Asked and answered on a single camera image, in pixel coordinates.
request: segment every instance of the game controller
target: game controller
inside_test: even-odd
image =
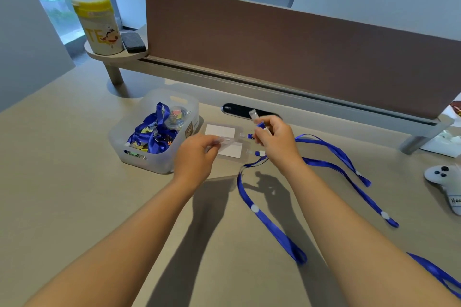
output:
[[[456,215],[461,216],[461,170],[456,165],[438,165],[424,171],[424,178],[439,184]]]

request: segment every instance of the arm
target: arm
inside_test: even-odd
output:
[[[354,307],[457,306],[460,301],[347,205],[301,159],[291,128],[262,117],[258,143],[286,177],[326,263]]]
[[[130,306],[184,205],[210,175],[217,139],[186,139],[175,159],[173,180],[142,208],[35,294],[25,307]]]

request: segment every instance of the tabletop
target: tabletop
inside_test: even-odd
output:
[[[171,180],[123,164],[107,140],[111,127],[147,90],[171,84],[129,71],[123,75],[124,87],[115,89],[104,65],[89,60],[0,113],[0,305],[23,304]],[[207,122],[253,128],[217,106],[201,103],[199,113]],[[461,217],[423,179],[425,169],[452,158],[424,151],[408,156],[304,127],[293,130],[343,149],[373,182],[366,192],[400,228],[390,227],[340,174],[315,169],[360,215],[402,250],[461,278]],[[340,164],[325,147],[299,148],[303,156]],[[178,217],[134,306],[345,305],[287,181],[270,162],[243,175],[251,199],[306,252],[302,267],[240,199],[240,167],[216,160]]]

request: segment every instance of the white canister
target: white canister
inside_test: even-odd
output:
[[[110,0],[72,0],[72,6],[95,54],[113,55],[123,51]]]

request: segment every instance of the cartoon face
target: cartoon face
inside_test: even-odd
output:
[[[118,40],[119,37],[120,37],[120,34],[118,33],[118,31],[111,28],[106,33],[106,36],[104,38],[102,38],[102,40],[104,40],[106,42],[114,43],[114,42],[116,42]]]

